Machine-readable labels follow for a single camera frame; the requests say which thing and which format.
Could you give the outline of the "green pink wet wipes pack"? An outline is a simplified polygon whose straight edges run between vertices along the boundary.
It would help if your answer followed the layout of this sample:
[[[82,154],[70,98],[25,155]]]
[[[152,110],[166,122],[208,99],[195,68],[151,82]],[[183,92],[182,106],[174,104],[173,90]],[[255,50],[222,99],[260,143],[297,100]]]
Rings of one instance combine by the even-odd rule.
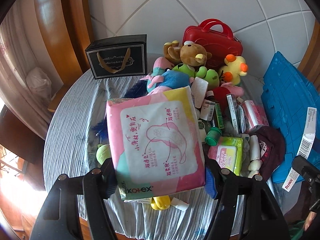
[[[216,160],[221,168],[227,168],[239,176],[242,166],[242,148],[242,138],[221,137],[216,146],[210,146],[208,157]]]

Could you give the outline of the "pink sanitary pad pack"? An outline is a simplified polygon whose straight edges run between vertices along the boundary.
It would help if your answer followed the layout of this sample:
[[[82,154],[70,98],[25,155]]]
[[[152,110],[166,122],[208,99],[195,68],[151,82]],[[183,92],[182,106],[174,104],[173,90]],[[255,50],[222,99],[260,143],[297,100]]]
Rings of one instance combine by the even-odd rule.
[[[123,200],[203,187],[204,153],[189,87],[108,100],[106,118]]]

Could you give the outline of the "maroon knit hat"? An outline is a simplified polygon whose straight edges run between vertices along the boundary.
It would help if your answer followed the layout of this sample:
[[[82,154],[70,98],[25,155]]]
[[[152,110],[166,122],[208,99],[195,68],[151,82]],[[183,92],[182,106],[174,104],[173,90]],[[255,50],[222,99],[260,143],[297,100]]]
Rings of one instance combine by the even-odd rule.
[[[259,173],[263,180],[267,181],[284,160],[285,140],[278,130],[270,126],[259,128],[255,135],[258,138],[262,161]]]

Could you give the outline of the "white barcode label strip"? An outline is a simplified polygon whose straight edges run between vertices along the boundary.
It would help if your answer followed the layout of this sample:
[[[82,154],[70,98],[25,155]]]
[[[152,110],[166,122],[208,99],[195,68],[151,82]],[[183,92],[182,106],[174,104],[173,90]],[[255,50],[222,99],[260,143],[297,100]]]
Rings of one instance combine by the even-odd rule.
[[[313,142],[316,138],[316,126],[317,109],[314,107],[308,107],[306,113],[304,132],[296,156],[301,156],[304,159],[308,159],[312,150]],[[286,180],[282,185],[282,189],[284,189],[287,192],[290,192],[293,185],[296,183],[298,177],[299,173],[293,168],[291,168]]]

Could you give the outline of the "green cap bottle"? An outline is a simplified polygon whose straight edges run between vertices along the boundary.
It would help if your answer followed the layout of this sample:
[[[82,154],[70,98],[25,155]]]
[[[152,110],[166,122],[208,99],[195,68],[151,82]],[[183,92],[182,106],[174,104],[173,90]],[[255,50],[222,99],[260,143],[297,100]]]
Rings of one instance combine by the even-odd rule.
[[[209,146],[216,146],[222,135],[221,129],[218,127],[211,127],[205,137],[205,143]]]

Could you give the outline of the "blue feather toy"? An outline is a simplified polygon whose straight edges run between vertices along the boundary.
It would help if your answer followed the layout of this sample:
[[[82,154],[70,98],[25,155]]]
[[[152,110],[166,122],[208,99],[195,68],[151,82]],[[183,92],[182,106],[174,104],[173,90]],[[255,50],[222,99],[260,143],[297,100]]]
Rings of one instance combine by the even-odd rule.
[[[140,80],[134,86],[132,86],[122,97],[122,99],[135,99],[147,94],[147,81]],[[108,140],[107,131],[107,117],[99,121],[96,125],[91,128],[91,131],[99,139],[101,144],[104,144]]]

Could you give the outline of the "pink tissue pack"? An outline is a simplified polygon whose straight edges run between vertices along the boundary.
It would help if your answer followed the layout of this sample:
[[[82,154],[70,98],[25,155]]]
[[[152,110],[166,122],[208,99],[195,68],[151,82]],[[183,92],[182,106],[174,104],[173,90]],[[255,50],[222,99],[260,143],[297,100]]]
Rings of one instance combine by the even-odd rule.
[[[253,134],[263,126],[269,126],[264,108],[256,105],[253,100],[246,100],[241,104],[246,122],[246,132]]]

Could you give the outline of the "blue plastic crate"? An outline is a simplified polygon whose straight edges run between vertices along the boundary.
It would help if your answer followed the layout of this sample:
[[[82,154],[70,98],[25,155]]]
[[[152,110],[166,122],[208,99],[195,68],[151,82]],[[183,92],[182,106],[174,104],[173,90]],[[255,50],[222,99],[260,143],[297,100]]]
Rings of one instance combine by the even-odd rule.
[[[263,80],[261,100],[268,124],[285,139],[283,161],[272,173],[272,181],[282,184],[298,153],[308,107],[319,109],[319,93],[279,51],[274,54]]]

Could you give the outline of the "pink pig plush red dress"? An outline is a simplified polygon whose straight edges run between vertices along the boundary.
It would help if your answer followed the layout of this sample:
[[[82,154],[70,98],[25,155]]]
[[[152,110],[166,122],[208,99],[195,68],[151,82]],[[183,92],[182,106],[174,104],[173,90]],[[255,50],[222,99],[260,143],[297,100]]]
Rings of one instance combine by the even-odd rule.
[[[231,82],[223,83],[221,86],[213,89],[214,100],[220,104],[220,108],[224,111],[228,107],[227,95],[233,94],[235,98],[244,95],[244,89],[235,86]]]

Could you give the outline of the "green frog plush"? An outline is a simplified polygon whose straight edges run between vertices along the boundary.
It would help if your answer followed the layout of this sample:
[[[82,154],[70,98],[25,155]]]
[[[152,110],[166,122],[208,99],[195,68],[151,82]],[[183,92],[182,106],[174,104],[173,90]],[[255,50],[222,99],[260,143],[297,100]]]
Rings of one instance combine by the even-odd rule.
[[[220,79],[218,73],[213,69],[207,69],[205,66],[201,66],[198,70],[185,63],[179,63],[173,70],[183,72],[189,77],[199,77],[208,82],[208,90],[212,90],[220,85]]]

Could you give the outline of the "yellow duck plush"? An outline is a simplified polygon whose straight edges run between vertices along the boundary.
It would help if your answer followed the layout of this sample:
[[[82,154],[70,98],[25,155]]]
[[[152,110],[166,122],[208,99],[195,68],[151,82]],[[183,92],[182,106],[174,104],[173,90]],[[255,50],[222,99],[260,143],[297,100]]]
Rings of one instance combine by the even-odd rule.
[[[231,82],[232,85],[239,85],[241,77],[246,76],[248,73],[246,60],[242,56],[228,54],[224,59],[224,63],[225,65],[218,71],[220,82]]]

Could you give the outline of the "pink pig plush blue shirt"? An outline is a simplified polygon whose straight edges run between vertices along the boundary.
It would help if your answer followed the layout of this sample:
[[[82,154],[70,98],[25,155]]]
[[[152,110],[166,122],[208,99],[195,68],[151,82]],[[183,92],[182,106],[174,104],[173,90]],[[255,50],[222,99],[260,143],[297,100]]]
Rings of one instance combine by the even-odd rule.
[[[187,87],[193,83],[193,77],[173,70],[173,66],[165,57],[156,59],[153,64],[152,73],[141,79],[147,81],[146,88],[148,95]]]

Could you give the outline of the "black gift bag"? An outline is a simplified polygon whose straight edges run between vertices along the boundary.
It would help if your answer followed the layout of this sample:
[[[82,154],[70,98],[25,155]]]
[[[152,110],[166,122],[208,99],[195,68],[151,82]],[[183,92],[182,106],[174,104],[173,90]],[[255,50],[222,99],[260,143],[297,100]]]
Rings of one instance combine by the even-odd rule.
[[[94,79],[146,75],[147,35],[124,35],[92,42],[86,49]]]

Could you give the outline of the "brown bear plush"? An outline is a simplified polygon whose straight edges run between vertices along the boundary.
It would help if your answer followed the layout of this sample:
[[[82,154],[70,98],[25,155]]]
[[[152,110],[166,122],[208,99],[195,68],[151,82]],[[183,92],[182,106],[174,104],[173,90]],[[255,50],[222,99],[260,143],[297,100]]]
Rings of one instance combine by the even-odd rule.
[[[163,46],[165,58],[175,65],[183,63],[191,67],[200,67],[205,66],[206,62],[212,58],[212,54],[203,46],[192,41],[185,41],[181,47],[179,45],[178,41],[172,41]]]

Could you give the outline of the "red toy suitcase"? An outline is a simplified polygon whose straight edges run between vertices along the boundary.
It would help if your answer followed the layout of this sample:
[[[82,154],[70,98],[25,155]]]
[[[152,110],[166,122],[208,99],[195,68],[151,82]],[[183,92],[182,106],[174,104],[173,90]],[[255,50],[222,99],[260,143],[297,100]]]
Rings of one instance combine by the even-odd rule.
[[[184,31],[183,42],[192,41],[205,48],[212,54],[207,60],[207,68],[218,70],[222,67],[228,54],[241,56],[243,47],[241,42],[233,35],[231,28],[222,21],[209,18],[198,26],[191,25]]]

